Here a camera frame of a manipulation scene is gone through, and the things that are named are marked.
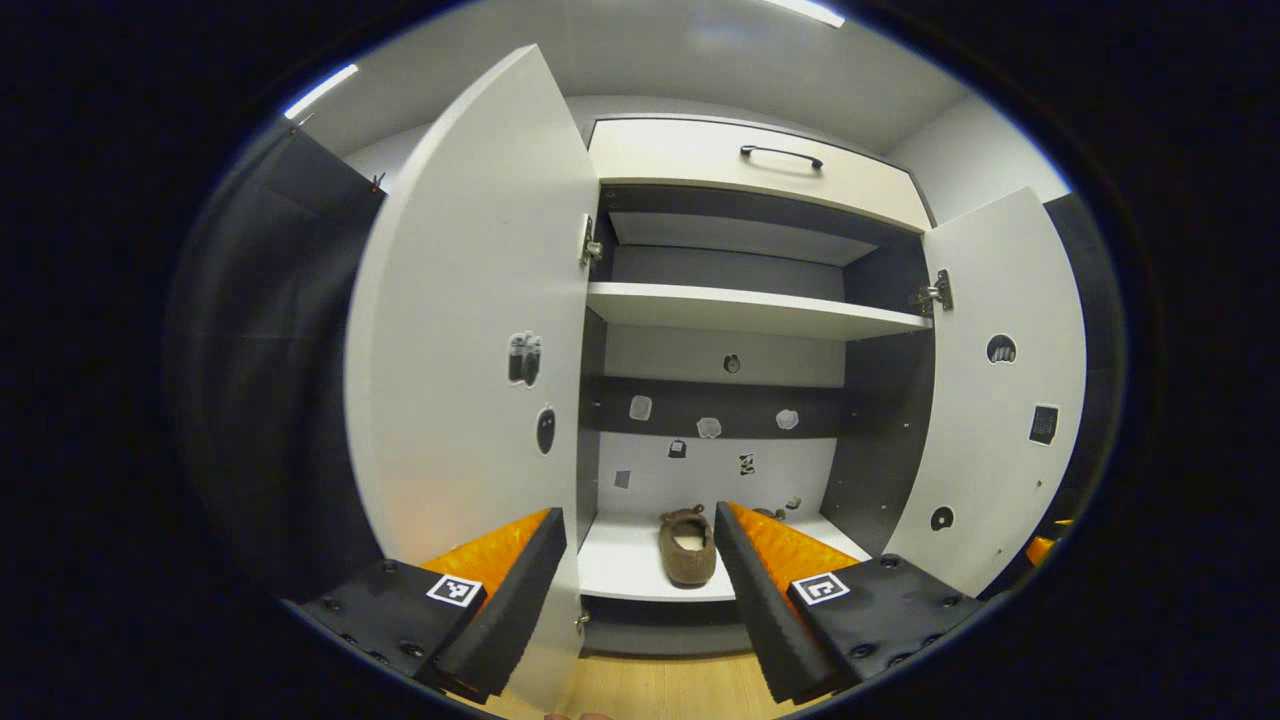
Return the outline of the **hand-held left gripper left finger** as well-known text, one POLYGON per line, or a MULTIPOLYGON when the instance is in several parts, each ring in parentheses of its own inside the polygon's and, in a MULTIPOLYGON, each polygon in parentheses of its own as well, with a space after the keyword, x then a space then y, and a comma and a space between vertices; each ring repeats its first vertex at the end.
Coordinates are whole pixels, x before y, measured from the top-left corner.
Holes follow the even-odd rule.
POLYGON ((378 560, 291 610, 397 676, 484 703, 522 659, 566 548, 548 507, 422 566, 378 560))

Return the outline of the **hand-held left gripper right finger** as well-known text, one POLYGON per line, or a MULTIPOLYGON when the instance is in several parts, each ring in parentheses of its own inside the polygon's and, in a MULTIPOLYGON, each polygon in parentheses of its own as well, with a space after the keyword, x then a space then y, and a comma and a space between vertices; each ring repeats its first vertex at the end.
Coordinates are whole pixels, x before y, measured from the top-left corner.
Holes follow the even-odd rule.
POLYGON ((801 705, 940 646, 983 602, 888 553, 858 560, 744 506, 716 506, 716 547, 765 684, 801 705))

